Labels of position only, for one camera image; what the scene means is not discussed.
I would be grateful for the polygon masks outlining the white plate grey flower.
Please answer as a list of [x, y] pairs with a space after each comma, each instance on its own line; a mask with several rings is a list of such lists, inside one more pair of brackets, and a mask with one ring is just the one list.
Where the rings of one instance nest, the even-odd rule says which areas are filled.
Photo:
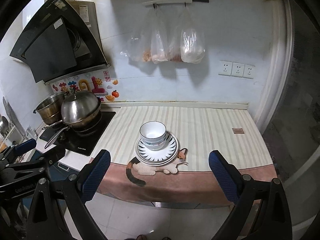
[[177, 157], [177, 151], [137, 151], [138, 160], [149, 166], [163, 166]]

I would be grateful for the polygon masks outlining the white plate black leaf rim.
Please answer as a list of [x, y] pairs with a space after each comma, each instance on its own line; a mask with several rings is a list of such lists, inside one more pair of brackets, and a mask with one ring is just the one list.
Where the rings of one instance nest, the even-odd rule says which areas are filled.
[[176, 156], [178, 152], [178, 140], [170, 132], [167, 132], [165, 144], [160, 150], [148, 149], [142, 139], [139, 139], [136, 143], [136, 156], [141, 162], [146, 163], [161, 163]]

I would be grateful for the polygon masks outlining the white bowl dark rim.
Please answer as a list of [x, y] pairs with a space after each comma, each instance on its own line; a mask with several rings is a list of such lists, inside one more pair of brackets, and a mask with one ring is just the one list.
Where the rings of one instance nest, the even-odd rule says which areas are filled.
[[139, 130], [141, 138], [148, 143], [155, 143], [163, 140], [166, 132], [166, 126], [159, 121], [146, 122]]

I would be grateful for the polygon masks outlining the white plate pink rose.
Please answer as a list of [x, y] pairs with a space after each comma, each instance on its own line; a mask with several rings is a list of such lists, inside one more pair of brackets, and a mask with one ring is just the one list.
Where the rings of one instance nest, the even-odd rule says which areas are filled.
[[177, 142], [166, 143], [157, 151], [148, 149], [141, 141], [136, 145], [136, 157], [145, 164], [164, 164], [177, 156]]

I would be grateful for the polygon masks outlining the white bowl red pattern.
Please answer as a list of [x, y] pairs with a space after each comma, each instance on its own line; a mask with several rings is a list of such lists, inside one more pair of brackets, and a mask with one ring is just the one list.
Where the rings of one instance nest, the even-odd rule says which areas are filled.
[[144, 142], [143, 145], [151, 151], [158, 151], [164, 147], [165, 142], [163, 141], [160, 144], [147, 144]]

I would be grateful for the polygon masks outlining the white bowl blue pattern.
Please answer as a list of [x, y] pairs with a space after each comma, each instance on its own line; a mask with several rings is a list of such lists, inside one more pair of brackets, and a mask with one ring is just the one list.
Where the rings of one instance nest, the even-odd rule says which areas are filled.
[[161, 142], [166, 141], [165, 135], [159, 137], [159, 138], [141, 138], [142, 143], [147, 143], [147, 144], [160, 144]]

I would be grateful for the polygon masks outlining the black glass gas stove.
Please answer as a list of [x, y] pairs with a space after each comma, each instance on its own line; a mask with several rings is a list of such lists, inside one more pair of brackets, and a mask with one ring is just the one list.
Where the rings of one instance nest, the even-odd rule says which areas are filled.
[[91, 155], [115, 114], [116, 112], [100, 112], [91, 128], [83, 131], [69, 128], [59, 135], [54, 145], [63, 145], [65, 149], [81, 155]]

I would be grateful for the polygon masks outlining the striped table mat with cat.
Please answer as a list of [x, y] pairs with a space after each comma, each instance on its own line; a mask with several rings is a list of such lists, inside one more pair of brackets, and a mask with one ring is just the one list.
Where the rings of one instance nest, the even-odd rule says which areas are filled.
[[[158, 172], [141, 176], [144, 186], [129, 181], [126, 166], [135, 156], [139, 129], [145, 122], [165, 124], [179, 142], [186, 164], [176, 174]], [[242, 128], [244, 134], [234, 134]], [[227, 205], [208, 165], [210, 152], [218, 150], [241, 173], [253, 179], [270, 181], [276, 171], [266, 144], [246, 110], [135, 106], [123, 107], [97, 142], [92, 156], [108, 150], [112, 161], [98, 192], [128, 202], [171, 202]]]

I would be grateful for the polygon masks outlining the brown label on mat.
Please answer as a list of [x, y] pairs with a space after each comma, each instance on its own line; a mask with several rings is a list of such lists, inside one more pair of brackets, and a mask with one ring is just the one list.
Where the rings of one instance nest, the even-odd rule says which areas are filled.
[[232, 128], [234, 134], [244, 134], [244, 130], [242, 128]]

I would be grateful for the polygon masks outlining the steel stock pot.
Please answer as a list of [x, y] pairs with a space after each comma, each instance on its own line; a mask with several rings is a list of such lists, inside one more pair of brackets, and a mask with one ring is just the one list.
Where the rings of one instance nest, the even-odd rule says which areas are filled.
[[43, 122], [47, 125], [56, 123], [62, 119], [61, 106], [65, 99], [64, 93], [57, 93], [43, 100], [34, 110], [33, 113], [38, 113]]

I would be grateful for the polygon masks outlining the plastic bag left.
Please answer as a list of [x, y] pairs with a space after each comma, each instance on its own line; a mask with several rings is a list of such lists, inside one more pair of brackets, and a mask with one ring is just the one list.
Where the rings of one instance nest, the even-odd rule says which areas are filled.
[[151, 61], [151, 34], [155, 17], [156, 9], [151, 7], [134, 27], [120, 52], [122, 56], [135, 62]]

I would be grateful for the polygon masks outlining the plastic bag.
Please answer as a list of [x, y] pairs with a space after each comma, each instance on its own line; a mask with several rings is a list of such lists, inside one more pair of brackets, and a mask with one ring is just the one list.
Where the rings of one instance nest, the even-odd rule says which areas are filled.
[[151, 7], [134, 27], [120, 52], [122, 56], [135, 62], [151, 61], [151, 34], [155, 17], [156, 9]]
[[181, 60], [185, 63], [199, 64], [205, 55], [204, 37], [188, 7], [184, 7], [181, 13], [180, 24]]
[[152, 16], [151, 61], [154, 64], [167, 61], [182, 62], [180, 38], [179, 17], [167, 25], [166, 17], [160, 7], [155, 4]]

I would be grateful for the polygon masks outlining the plastic bag middle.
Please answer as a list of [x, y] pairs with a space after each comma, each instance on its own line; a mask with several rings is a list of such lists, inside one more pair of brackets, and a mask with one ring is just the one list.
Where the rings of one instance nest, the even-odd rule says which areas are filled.
[[179, 17], [167, 25], [166, 17], [160, 7], [155, 4], [152, 16], [151, 61], [154, 64], [167, 61], [182, 62], [180, 38]]

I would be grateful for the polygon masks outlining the white wall socket strip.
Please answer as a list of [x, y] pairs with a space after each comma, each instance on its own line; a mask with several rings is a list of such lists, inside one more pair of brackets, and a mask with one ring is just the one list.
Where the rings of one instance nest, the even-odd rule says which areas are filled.
[[242, 77], [245, 79], [254, 79], [255, 77], [255, 66], [249, 64], [220, 61], [218, 70], [218, 74], [223, 76]]

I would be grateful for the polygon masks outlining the wall hook rail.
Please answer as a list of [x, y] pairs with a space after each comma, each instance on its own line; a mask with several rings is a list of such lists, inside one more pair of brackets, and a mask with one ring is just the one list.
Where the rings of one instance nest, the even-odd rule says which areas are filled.
[[209, 0], [150, 0], [143, 2], [142, 5], [161, 5], [161, 4], [191, 4], [191, 3], [209, 3]]

